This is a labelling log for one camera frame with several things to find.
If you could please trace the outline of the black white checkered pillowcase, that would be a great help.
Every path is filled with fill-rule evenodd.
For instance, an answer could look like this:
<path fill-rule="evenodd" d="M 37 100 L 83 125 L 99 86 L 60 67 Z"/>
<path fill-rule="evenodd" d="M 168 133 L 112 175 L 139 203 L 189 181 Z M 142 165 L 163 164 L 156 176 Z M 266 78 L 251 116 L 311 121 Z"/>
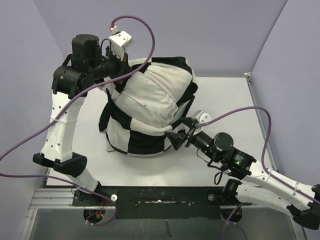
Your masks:
<path fill-rule="evenodd" d="M 193 70 L 185 57 L 175 56 L 152 57 L 148 63 L 137 72 L 144 73 L 151 63 L 163 63 L 187 71 Z M 121 82 L 109 84 L 115 84 L 115 89 L 121 91 L 130 77 Z M 186 117 L 198 90 L 197 78 L 194 72 L 193 81 L 189 84 L 177 103 L 180 110 L 177 119 L 166 127 L 156 128 L 142 123 L 123 112 L 112 100 L 110 91 L 107 89 L 109 84 L 99 87 L 99 89 L 107 95 L 107 104 L 100 115 L 98 129 L 106 136 L 106 150 L 108 152 L 117 151 L 131 156 L 152 156 L 168 150 L 172 144 L 165 133 L 177 133 L 185 130 L 185 126 L 179 124 L 178 120 Z"/>

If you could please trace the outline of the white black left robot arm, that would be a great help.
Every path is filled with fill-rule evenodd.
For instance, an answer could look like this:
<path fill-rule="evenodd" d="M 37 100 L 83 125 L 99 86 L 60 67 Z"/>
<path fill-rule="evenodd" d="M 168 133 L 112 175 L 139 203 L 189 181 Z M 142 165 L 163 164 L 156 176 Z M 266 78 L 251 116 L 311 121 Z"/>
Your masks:
<path fill-rule="evenodd" d="M 98 181 L 86 168 L 87 157 L 73 152 L 73 138 L 80 109 L 87 94 L 84 90 L 102 83 L 107 77 L 119 77 L 130 71 L 126 48 L 133 43 L 125 31 L 108 37 L 109 46 L 102 55 L 102 43 L 96 35 L 78 34 L 71 41 L 72 53 L 53 73 L 50 127 L 44 146 L 33 155 L 33 162 L 66 175 L 83 188 L 84 200 L 95 206 L 102 193 Z"/>

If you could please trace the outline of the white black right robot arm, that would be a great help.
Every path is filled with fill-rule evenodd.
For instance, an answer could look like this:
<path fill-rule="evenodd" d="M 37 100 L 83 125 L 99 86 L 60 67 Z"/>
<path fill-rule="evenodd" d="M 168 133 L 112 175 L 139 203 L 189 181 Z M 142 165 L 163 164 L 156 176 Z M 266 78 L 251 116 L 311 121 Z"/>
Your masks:
<path fill-rule="evenodd" d="M 282 212 L 302 227 L 320 227 L 320 186 L 307 185 L 263 166 L 253 156 L 234 147 L 233 138 L 225 132 L 213 138 L 196 128 L 196 121 L 184 118 L 189 131 L 166 132 L 173 148 L 195 146 L 213 163 L 220 163 L 220 171 L 231 176 L 222 192 L 230 205 L 250 203 Z"/>

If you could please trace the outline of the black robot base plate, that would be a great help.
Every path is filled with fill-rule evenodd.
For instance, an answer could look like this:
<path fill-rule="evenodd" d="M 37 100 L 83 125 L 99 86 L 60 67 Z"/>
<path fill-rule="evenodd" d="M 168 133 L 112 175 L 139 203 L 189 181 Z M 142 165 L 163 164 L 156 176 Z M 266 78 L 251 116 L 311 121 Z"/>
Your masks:
<path fill-rule="evenodd" d="M 234 196 L 226 196 L 221 186 L 103 186 L 100 194 L 117 199 L 104 200 L 76 190 L 72 206 L 116 207 L 117 220 L 219 220 L 222 208 L 229 210 L 240 203 Z"/>

